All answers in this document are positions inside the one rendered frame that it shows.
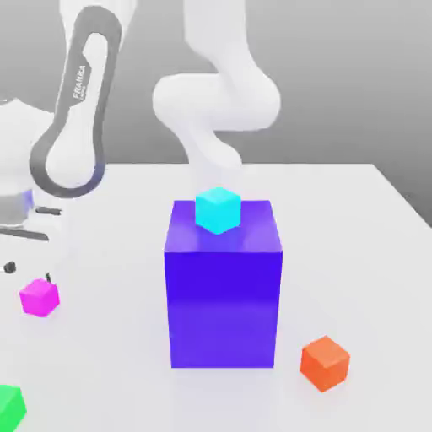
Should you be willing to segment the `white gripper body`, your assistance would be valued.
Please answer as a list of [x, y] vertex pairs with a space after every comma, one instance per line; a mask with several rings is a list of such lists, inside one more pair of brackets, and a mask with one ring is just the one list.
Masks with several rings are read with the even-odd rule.
[[13, 262], [22, 273], [54, 274], [67, 249], [64, 234], [64, 227], [53, 222], [0, 228], [0, 272]]

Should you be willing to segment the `small cyan cube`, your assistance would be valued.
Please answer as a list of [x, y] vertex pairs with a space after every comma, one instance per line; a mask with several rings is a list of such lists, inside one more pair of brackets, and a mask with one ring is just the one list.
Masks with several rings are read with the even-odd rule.
[[241, 198], [223, 187], [202, 192], [195, 197], [195, 222], [220, 235], [240, 225]]

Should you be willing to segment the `large purple box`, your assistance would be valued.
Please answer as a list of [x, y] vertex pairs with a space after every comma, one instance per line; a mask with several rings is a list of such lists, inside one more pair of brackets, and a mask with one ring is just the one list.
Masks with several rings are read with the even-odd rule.
[[172, 367], [273, 367], [283, 247], [271, 203], [244, 201], [240, 225], [214, 235], [176, 201], [164, 258]]

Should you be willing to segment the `small green cube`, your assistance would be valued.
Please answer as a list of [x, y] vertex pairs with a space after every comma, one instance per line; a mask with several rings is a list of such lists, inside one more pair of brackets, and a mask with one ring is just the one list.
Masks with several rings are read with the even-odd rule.
[[14, 432], [26, 413], [21, 389], [0, 385], [0, 432]]

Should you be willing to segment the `small magenta cube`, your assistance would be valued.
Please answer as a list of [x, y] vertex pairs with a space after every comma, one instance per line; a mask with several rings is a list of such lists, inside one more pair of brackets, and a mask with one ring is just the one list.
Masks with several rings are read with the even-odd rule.
[[42, 278], [21, 289], [19, 298], [23, 311], [38, 317], [47, 317], [60, 305], [58, 287]]

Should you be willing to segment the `small orange cube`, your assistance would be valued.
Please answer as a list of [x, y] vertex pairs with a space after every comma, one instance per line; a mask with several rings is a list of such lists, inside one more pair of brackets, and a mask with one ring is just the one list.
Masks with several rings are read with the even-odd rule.
[[350, 354], [323, 336], [302, 348], [300, 372], [320, 391], [342, 383], [348, 375]]

